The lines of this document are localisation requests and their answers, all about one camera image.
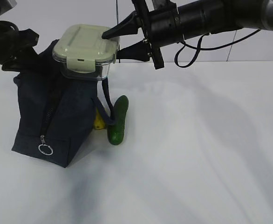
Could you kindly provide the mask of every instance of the container lid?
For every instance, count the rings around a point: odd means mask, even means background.
[[[96,66],[115,63],[120,38],[102,39],[109,29],[84,24],[71,26],[55,45],[54,59],[80,73],[95,72]]]

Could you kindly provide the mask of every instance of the cucumber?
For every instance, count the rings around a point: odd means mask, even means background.
[[[125,131],[125,118],[128,110],[129,101],[126,96],[121,96],[115,102],[114,111],[116,124],[108,126],[108,139],[110,144],[118,146],[123,142]]]

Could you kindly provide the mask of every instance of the black cable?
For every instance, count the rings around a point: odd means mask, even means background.
[[[251,36],[257,34],[257,33],[260,32],[260,31],[261,31],[261,30],[258,29],[258,30],[256,30],[256,31],[254,31],[253,33],[251,33],[251,34],[249,34],[249,35],[247,35],[247,36],[245,36],[245,37],[243,37],[243,38],[241,38],[241,39],[239,39],[239,40],[237,40],[237,41],[233,41],[232,43],[228,43],[228,44],[225,44],[225,45],[216,47],[216,48],[202,48],[202,47],[201,47],[201,46],[202,46],[203,37],[204,37],[204,36],[208,36],[209,34],[205,34],[205,35],[203,35],[203,36],[200,37],[200,39],[199,39],[199,41],[198,41],[198,46],[197,46],[197,47],[193,47],[193,46],[191,46],[191,45],[185,43],[185,41],[182,41],[182,42],[180,42],[180,43],[183,44],[183,47],[176,53],[174,62],[175,62],[175,64],[176,64],[176,66],[178,66],[178,67],[180,67],[180,68],[188,68],[188,67],[190,67],[193,63],[195,63],[195,61],[196,61],[197,58],[198,58],[199,53],[200,53],[202,50],[218,50],[218,49],[226,48],[226,47],[232,46],[233,44],[236,44],[236,43],[239,43],[239,42],[241,42],[241,41],[244,41],[244,40],[246,40],[247,38],[249,38],[249,37],[251,37]],[[188,48],[191,48],[191,49],[196,50],[196,53],[195,53],[193,59],[192,59],[187,65],[182,66],[182,65],[179,65],[178,58],[179,58],[180,53],[184,50],[185,47],[188,47]]]
[[[195,61],[196,61],[197,58],[198,58],[198,55],[199,55],[200,52],[201,52],[201,45],[202,45],[203,37],[204,37],[204,36],[208,36],[208,35],[209,35],[209,34],[205,34],[205,35],[203,35],[203,36],[200,37],[200,39],[199,39],[199,41],[198,41],[198,46],[196,47],[197,51],[196,51],[196,53],[195,53],[193,59],[192,59],[191,62],[189,62],[187,65],[182,66],[182,65],[179,65],[178,57],[179,57],[179,54],[180,54],[180,53],[184,50],[184,48],[186,47],[186,46],[184,45],[184,46],[176,53],[176,55],[175,55],[175,60],[174,60],[174,61],[175,61],[176,66],[185,69],[185,68],[190,67],[193,63],[195,63]]]
[[[261,31],[261,30],[258,29],[258,30],[256,30],[256,31],[254,31],[253,33],[251,33],[251,34],[249,34],[249,35],[247,35],[247,36],[245,36],[245,37],[243,37],[243,38],[241,38],[241,39],[239,39],[239,40],[236,40],[236,41],[234,41],[234,42],[232,42],[232,43],[228,43],[228,44],[225,44],[225,45],[216,47],[216,48],[201,48],[201,50],[218,50],[218,49],[226,48],[226,47],[229,47],[229,46],[231,46],[231,45],[233,45],[233,44],[236,44],[236,43],[239,43],[239,42],[241,42],[241,41],[244,41],[244,40],[246,40],[247,38],[249,38],[249,37],[251,37],[251,36],[257,34],[257,33],[260,32],[260,31]],[[197,50],[196,47],[193,47],[193,46],[191,46],[191,45],[185,43],[185,41],[182,41],[181,44],[183,44],[184,46],[186,46],[186,47],[188,47],[188,48]]]

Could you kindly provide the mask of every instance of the bag handle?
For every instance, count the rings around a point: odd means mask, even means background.
[[[102,81],[102,89],[103,89],[105,100],[107,101],[108,106],[109,106],[110,116],[106,113],[104,106],[102,105],[102,103],[98,97],[94,98],[93,101],[94,101],[95,106],[98,109],[99,114],[101,115],[103,121],[105,122],[105,124],[107,124],[109,126],[113,126],[116,123],[116,118],[115,118],[114,107],[110,101],[108,78],[106,78]]]

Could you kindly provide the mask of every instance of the fabric bag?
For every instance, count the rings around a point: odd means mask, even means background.
[[[39,55],[44,72],[26,70],[14,78],[18,86],[20,125],[13,151],[67,167],[93,129],[96,108],[107,125],[115,116],[108,80],[102,81],[111,115],[97,97],[97,81],[69,79],[52,57],[57,41]]]

